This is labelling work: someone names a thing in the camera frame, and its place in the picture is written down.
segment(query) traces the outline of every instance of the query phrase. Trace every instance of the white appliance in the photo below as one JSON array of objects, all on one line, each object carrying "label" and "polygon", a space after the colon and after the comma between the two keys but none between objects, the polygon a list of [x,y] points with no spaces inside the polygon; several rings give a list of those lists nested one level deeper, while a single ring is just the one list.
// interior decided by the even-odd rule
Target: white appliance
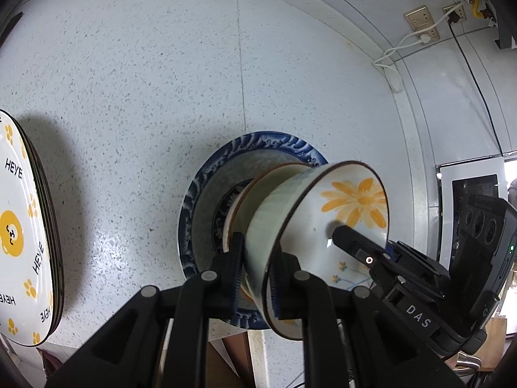
[{"label": "white appliance", "polygon": [[505,162],[502,157],[473,160],[440,167],[441,245],[439,262],[446,269],[457,249],[459,207],[467,194],[484,194],[508,199]]}]

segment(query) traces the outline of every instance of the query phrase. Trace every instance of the silver bolt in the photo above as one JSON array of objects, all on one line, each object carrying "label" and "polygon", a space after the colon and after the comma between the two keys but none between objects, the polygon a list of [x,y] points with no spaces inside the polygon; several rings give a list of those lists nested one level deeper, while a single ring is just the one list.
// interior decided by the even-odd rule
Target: silver bolt
[{"label": "silver bolt", "polygon": [[156,287],[154,287],[154,286],[142,287],[142,290],[140,290],[140,294],[143,297],[153,297],[156,294]]},{"label": "silver bolt", "polygon": [[359,299],[366,299],[370,296],[370,289],[364,286],[355,286],[353,288],[353,294],[355,294]]},{"label": "silver bolt", "polygon": [[205,281],[214,281],[217,278],[217,273],[214,270],[207,270],[201,273],[201,279]]},{"label": "silver bolt", "polygon": [[306,271],[298,270],[294,273],[294,278],[299,281],[304,281],[310,279],[311,275]]}]

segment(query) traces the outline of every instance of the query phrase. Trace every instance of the black plug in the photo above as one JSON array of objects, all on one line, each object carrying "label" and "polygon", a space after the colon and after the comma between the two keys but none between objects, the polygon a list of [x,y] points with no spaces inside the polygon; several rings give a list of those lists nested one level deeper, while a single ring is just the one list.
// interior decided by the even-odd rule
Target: black plug
[{"label": "black plug", "polygon": [[449,20],[447,20],[449,25],[451,23],[458,23],[458,21],[459,21],[459,14],[458,13],[452,12],[451,14],[449,14]]}]

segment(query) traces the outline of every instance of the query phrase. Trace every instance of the white plug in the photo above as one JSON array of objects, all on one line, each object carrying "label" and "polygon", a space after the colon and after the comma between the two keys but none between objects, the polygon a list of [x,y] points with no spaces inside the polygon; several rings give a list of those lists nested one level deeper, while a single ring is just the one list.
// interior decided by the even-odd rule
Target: white plug
[{"label": "white plug", "polygon": [[423,33],[420,35],[420,41],[422,41],[422,44],[426,44],[431,41],[431,37],[427,33]]}]

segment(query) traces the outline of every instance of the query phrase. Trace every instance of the blue patterned plate rim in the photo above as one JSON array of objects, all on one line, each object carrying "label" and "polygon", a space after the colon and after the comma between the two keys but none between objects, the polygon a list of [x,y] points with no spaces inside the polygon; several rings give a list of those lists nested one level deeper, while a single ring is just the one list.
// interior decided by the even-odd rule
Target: blue patterned plate rim
[{"label": "blue patterned plate rim", "polygon": [[[301,162],[317,167],[327,160],[309,143],[293,135],[277,131],[249,133],[226,143],[219,148],[196,173],[183,199],[178,220],[178,251],[183,273],[187,279],[199,274],[192,248],[192,218],[199,196],[211,177],[235,157],[253,150],[280,150],[296,157]],[[258,310],[238,308],[227,323],[246,329],[268,329]]]}]

